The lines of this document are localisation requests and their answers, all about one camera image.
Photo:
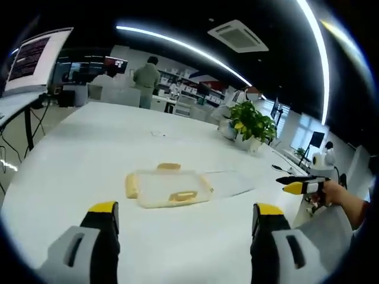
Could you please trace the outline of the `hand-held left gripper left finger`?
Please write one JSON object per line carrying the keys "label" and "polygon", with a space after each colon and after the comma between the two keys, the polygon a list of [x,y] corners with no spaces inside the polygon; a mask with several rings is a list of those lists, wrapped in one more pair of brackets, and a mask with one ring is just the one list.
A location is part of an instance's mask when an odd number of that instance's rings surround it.
{"label": "hand-held left gripper left finger", "polygon": [[92,206],[51,243],[38,276],[44,283],[117,283],[118,235],[118,202]]}

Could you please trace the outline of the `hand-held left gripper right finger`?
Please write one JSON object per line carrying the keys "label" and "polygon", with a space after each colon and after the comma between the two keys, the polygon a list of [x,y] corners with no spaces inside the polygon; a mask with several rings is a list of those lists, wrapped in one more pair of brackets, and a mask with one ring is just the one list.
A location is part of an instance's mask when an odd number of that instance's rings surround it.
{"label": "hand-held left gripper right finger", "polygon": [[321,283],[327,278],[319,249],[270,204],[253,205],[250,255],[252,283]]}

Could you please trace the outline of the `person's right hand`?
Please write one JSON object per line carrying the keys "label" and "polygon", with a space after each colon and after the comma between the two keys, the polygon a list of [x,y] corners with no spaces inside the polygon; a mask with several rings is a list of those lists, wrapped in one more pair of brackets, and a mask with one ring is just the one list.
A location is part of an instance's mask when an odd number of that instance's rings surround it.
{"label": "person's right hand", "polygon": [[367,209],[368,203],[365,200],[349,193],[333,180],[325,181],[322,191],[325,194],[326,203],[341,206],[346,215],[357,217]]}

